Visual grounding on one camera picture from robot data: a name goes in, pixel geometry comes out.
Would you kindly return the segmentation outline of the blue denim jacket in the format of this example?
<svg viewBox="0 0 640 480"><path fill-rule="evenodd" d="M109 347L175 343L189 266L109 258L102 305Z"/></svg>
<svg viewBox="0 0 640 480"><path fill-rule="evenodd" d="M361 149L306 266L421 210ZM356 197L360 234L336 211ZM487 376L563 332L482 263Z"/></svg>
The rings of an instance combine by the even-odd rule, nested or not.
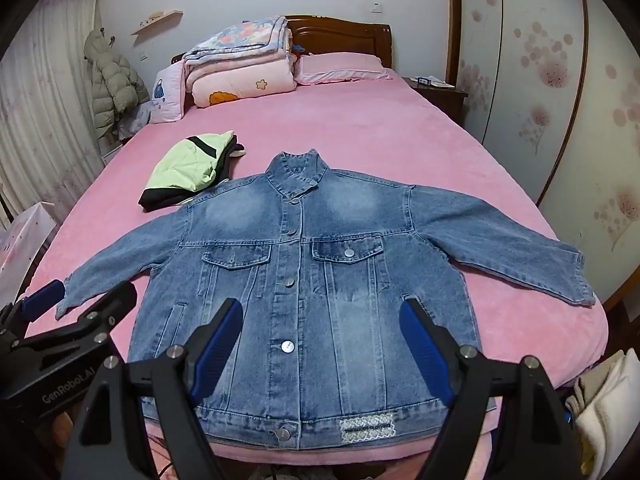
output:
<svg viewBox="0 0 640 480"><path fill-rule="evenodd" d="M479 344L464 268L572 306L596 301L574 247L477 197L276 156L138 226L70 274L64 315L141 273L129 356L184 344L227 298L243 328L211 396L207 437L285 450L362 448L436 434L446 410L401 335L418 300L460 344Z"/></svg>

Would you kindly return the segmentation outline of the white paper bag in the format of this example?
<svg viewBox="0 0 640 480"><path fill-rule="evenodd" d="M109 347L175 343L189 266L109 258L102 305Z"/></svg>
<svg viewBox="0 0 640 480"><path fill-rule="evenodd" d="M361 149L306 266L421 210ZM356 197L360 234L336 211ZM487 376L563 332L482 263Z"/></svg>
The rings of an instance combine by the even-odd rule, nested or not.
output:
<svg viewBox="0 0 640 480"><path fill-rule="evenodd" d="M53 209L52 203L36 203L1 231L1 307L16 299L38 252L56 229Z"/></svg>

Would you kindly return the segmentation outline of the white floral curtain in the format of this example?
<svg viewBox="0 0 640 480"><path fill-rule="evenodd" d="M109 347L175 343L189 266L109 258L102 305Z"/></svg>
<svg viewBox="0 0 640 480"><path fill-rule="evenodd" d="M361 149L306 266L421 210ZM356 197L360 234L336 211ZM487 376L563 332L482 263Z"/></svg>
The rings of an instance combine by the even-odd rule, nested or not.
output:
<svg viewBox="0 0 640 480"><path fill-rule="evenodd" d="M98 0L40 0L1 60L1 196L63 222L104 168L85 40Z"/></svg>

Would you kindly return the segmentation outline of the green and black folded garment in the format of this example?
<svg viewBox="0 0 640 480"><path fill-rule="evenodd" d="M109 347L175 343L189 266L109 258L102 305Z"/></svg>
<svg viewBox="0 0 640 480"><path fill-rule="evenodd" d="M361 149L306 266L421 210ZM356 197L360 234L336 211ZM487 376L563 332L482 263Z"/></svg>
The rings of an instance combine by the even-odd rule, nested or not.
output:
<svg viewBox="0 0 640 480"><path fill-rule="evenodd" d="M151 212L190 200L228 180L232 159L244 154L244 145L232 130L188 136L156 164L138 204Z"/></svg>

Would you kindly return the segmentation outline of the white cartoon cushion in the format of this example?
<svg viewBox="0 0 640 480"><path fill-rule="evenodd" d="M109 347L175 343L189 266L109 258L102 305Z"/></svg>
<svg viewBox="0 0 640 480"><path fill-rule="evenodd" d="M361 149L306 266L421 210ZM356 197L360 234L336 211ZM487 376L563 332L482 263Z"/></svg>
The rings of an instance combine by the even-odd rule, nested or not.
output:
<svg viewBox="0 0 640 480"><path fill-rule="evenodd" d="M175 62L160 70L152 89L150 123L178 122L184 115L186 75L183 62Z"/></svg>

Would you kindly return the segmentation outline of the olive puffer jacket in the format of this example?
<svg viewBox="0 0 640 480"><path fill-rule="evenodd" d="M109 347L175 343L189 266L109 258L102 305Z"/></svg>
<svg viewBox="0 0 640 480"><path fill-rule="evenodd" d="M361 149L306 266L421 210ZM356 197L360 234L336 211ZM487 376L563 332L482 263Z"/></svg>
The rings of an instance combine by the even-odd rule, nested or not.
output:
<svg viewBox="0 0 640 480"><path fill-rule="evenodd" d="M102 139L114 131L123 114L149 101L149 91L126 58L112 49L102 28L89 32L84 58L91 70L94 132Z"/></svg>

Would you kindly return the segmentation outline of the dark wooden nightstand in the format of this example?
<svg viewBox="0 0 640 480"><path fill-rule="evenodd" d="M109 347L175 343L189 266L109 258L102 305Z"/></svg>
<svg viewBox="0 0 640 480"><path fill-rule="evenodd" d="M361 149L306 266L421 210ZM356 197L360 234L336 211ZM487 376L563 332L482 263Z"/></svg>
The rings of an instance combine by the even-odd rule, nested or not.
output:
<svg viewBox="0 0 640 480"><path fill-rule="evenodd" d="M418 92L422 98L427 99L428 102L438 107L453 122L459 126L462 125L463 105L469 96L466 92L457 88L438 88L419 84L408 77L404 77L404 81L415 92Z"/></svg>

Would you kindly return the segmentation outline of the pink folded quilt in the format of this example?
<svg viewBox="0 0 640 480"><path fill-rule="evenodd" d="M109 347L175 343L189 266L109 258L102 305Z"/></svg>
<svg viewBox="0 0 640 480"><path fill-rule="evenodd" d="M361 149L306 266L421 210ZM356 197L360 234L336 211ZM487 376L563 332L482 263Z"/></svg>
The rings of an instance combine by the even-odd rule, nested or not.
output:
<svg viewBox="0 0 640 480"><path fill-rule="evenodd" d="M188 93L197 107L288 93L296 81L287 58L196 76Z"/></svg>

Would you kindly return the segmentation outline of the pink pillow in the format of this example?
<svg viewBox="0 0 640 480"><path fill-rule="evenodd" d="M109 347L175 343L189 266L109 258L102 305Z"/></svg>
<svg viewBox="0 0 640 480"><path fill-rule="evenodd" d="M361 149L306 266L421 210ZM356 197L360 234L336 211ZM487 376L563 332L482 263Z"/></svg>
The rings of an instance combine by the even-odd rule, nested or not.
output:
<svg viewBox="0 0 640 480"><path fill-rule="evenodd" d="M390 73L379 58L370 54L332 52L302 55L294 66L294 80L301 86L383 79L390 79Z"/></svg>

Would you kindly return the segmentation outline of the floral folded blanket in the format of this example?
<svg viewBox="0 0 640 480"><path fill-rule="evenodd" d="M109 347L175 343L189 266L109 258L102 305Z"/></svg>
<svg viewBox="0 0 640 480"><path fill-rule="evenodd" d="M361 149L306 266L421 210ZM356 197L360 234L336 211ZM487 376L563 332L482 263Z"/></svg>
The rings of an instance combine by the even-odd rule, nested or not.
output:
<svg viewBox="0 0 640 480"><path fill-rule="evenodd" d="M236 61L273 61L288 54L290 29L284 15L231 25L192 47L182 59L186 66Z"/></svg>

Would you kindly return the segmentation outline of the floral sliding wardrobe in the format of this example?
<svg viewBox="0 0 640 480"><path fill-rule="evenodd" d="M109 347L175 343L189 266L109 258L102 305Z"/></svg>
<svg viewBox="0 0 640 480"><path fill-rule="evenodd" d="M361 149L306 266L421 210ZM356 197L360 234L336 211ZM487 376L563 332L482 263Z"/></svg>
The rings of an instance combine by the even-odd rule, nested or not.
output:
<svg viewBox="0 0 640 480"><path fill-rule="evenodd" d="M639 266L639 57L602 0L461 0L465 129L577 247L601 299Z"/></svg>

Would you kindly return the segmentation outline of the wooden headboard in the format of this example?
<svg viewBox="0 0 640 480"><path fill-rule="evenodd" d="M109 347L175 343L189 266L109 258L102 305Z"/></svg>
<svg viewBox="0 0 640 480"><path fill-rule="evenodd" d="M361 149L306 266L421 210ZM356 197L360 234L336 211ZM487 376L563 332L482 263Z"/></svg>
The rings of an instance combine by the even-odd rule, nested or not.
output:
<svg viewBox="0 0 640 480"><path fill-rule="evenodd" d="M375 55L385 68L393 67L390 25L357 23L319 15L289 15L292 50L297 54L356 52Z"/></svg>

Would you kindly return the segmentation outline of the low wooden wall shelf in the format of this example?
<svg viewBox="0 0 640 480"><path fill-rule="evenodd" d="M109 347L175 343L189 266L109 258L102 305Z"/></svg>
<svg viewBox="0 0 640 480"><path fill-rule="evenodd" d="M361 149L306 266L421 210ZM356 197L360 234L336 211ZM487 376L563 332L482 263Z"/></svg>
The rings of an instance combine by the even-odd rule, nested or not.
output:
<svg viewBox="0 0 640 480"><path fill-rule="evenodd" d="M152 27L160 23L167 22L175 16L183 16L183 10L171 10L167 12L154 13L153 15L150 15L146 20L142 21L139 26L131 33L131 35L139 36L141 34L144 34Z"/></svg>

